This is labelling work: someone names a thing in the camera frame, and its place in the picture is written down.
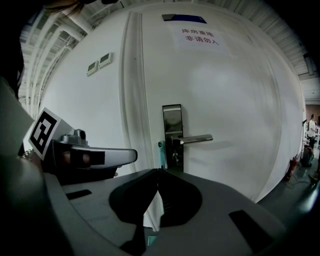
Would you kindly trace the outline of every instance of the floor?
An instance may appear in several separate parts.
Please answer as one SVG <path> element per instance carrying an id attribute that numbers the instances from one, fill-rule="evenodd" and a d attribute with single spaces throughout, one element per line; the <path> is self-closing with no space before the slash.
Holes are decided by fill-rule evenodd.
<path id="1" fill-rule="evenodd" d="M 318 166 L 319 149 L 314 149 L 311 167 L 297 165 L 289 182 L 281 181 L 258 205 L 275 215 L 287 228 L 307 214 L 319 194 L 320 182 L 309 178 Z"/>

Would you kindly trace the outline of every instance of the door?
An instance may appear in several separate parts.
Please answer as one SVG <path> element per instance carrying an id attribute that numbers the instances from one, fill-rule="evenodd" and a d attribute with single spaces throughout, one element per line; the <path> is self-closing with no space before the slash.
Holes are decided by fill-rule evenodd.
<path id="1" fill-rule="evenodd" d="M 172 13 L 206 23 L 163 20 Z M 208 39 L 214 48 L 197 45 Z M 165 140 L 163 106 L 181 104 L 184 137 L 213 136 L 184 146 L 184 172 L 254 201 L 270 176 L 281 135 L 276 85 L 254 37 L 217 10 L 164 5 L 143 11 L 142 42 L 154 163 L 158 142 Z"/>

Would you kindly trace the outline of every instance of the ceiling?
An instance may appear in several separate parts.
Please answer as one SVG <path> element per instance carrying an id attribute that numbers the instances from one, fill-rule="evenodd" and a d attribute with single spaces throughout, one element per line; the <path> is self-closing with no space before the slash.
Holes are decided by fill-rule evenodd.
<path id="1" fill-rule="evenodd" d="M 306 48 L 303 43 L 300 41 L 299 37 L 293 32 L 293 30 L 287 25 L 287 23 L 266 3 L 262 0 L 187 0 L 187 1 L 175 1 L 175 0 L 120 0 L 119 2 L 111 5 L 104 5 L 100 0 L 97 0 L 93 3 L 87 4 L 84 9 L 81 11 L 80 17 L 83 22 L 93 29 L 99 25 L 102 19 L 111 13 L 126 8 L 133 4 L 143 4 L 145 2 L 149 3 L 170 3 L 170 2 L 188 2 L 194 4 L 213 4 L 222 8 L 226 8 L 231 12 L 237 13 L 246 19 L 253 22 L 255 25 L 260 27 L 266 34 L 268 34 L 272 40 L 282 49 L 285 53 L 292 66 L 294 67 L 297 75 L 302 75 L 304 79 L 301 79 L 301 83 L 304 86 L 305 90 L 305 99 L 306 102 L 311 100 L 313 103 L 319 102 L 320 104 L 320 85 L 319 78 L 313 78 L 307 74 L 308 69 L 304 60 L 304 54 L 307 53 Z M 66 46 L 73 48 L 77 41 L 74 40 L 68 33 L 62 32 L 59 38 L 55 41 L 52 48 L 48 52 L 45 61 L 41 66 L 37 66 L 39 63 L 35 61 L 35 65 L 32 67 L 33 73 L 31 73 L 31 83 L 35 75 L 36 69 L 39 71 L 39 80 L 43 81 L 43 86 L 40 86 L 36 82 L 31 84 L 29 87 L 29 101 L 30 105 L 32 99 L 32 85 L 35 87 L 33 106 L 26 106 L 26 95 L 27 95 L 27 73 L 30 69 L 30 59 L 33 54 L 33 51 L 36 51 L 36 59 L 38 60 L 44 48 L 48 44 L 50 37 L 55 32 L 55 30 L 61 24 L 68 24 L 79 33 L 86 35 L 86 32 L 76 25 L 70 18 L 65 16 L 63 13 L 59 14 L 57 19 L 54 21 L 50 29 L 47 31 L 46 36 L 42 40 L 40 47 L 35 48 L 35 45 L 40 36 L 41 30 L 44 28 L 46 22 L 48 21 L 48 14 L 41 12 L 40 14 L 35 14 L 34 17 L 30 19 L 28 25 L 25 26 L 21 33 L 20 42 L 22 53 L 25 62 L 25 71 L 21 83 L 21 87 L 18 93 L 19 101 L 23 107 L 31 114 L 35 119 L 37 116 L 38 109 L 38 97 L 41 97 L 42 92 L 46 88 L 46 84 L 50 79 L 51 74 L 54 72 L 59 61 L 63 56 L 69 51 Z M 316 71 L 317 67 L 313 63 L 313 69 Z"/>

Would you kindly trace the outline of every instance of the door handle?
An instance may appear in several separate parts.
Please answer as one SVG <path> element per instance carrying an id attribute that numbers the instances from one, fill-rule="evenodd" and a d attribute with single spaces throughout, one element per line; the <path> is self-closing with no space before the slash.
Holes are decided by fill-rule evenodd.
<path id="1" fill-rule="evenodd" d="M 208 142 L 208 141 L 212 141 L 214 138 L 212 137 L 211 134 L 205 134 L 205 135 L 190 136 L 190 137 L 184 137 L 184 138 L 173 136 L 171 139 L 172 139 L 173 146 L 180 146 L 180 145 L 190 144 L 190 143 Z"/>
<path id="2" fill-rule="evenodd" d="M 181 105 L 162 106 L 168 169 L 184 171 L 184 144 L 212 141 L 211 134 L 184 137 Z"/>

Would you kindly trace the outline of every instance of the white paper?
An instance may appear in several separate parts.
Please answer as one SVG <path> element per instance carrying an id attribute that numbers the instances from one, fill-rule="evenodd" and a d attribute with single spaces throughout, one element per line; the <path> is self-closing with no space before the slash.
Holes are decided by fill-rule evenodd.
<path id="1" fill-rule="evenodd" d="M 177 49 L 210 51 L 231 56 L 226 42 L 217 30 L 188 25 L 172 25 L 170 29 Z"/>

